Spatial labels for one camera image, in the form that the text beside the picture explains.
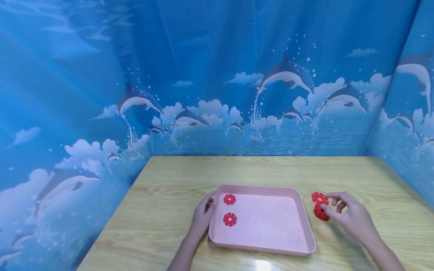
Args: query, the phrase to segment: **red gear-shaped piece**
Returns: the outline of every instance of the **red gear-shaped piece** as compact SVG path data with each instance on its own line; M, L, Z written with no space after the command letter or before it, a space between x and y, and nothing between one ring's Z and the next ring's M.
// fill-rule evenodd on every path
M321 206L321 204L329 204L329 199L323 193L319 192L312 194L312 201L315 202L317 206Z
M235 195L232 194L226 194L223 198L224 203L226 203L227 205L232 205L237 201L237 198L235 197Z
M237 223L237 216L231 212L227 213L223 217L223 223L226 226L232 227Z
M323 208L321 208L319 205L316 205L313 209L313 212L315 213L315 216L323 221L328 221L330 219L330 216L326 214Z

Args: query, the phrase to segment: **pink tray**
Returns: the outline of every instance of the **pink tray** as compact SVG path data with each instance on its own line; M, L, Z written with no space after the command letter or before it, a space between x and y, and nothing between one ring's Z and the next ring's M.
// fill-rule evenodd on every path
M222 247L306 256L315 238L300 193L288 187L220 185L209 237Z

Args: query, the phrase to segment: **blue curtain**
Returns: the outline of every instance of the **blue curtain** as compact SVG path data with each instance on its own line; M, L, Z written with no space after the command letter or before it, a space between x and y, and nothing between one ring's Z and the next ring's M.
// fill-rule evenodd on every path
M434 206L434 10L421 1L369 139L368 155L386 161Z
M433 204L432 9L0 0L0 270L75 270L153 155L367 152Z

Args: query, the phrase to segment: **table surface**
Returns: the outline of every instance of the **table surface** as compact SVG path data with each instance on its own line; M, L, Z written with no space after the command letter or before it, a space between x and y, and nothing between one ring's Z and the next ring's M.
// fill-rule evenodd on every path
M313 192L348 191L370 211L407 270L434 270L434 211L374 157L153 157L79 271L166 270L199 200L220 184L297 189L317 242L307 257L215 246L203 238L192 271L376 270L339 225L313 213Z

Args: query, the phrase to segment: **left hand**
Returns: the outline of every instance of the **left hand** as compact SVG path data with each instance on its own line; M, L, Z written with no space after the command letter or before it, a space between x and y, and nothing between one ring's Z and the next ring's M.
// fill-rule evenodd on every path
M216 192L213 191L204 197L194 210L193 220L191 221L188 235L196 240L200 240L210 226L211 217L215 211L214 200L211 198Z

